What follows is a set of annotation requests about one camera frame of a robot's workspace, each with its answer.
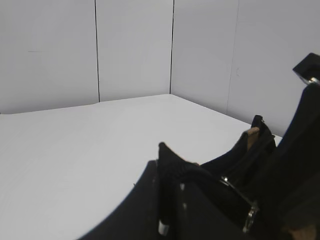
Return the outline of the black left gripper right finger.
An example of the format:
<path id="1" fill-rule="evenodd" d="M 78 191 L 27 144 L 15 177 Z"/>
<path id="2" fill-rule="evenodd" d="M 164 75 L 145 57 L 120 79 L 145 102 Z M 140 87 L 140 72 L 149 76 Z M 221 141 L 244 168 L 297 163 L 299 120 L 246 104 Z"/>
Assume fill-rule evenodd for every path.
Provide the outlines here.
<path id="1" fill-rule="evenodd" d="M 320 84 L 320 56 L 309 53 L 293 69 L 293 72 L 306 84 Z"/>

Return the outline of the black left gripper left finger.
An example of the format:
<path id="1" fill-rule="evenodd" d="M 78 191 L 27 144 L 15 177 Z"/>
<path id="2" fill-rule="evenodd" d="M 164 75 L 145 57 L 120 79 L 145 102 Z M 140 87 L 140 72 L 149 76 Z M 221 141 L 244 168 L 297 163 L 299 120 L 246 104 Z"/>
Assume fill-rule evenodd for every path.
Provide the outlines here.
<path id="1" fill-rule="evenodd" d="M 158 146 L 157 172 L 159 177 L 159 220 L 168 226 L 169 235 L 182 233 L 187 203 L 184 175 L 186 162 L 164 142 Z"/>

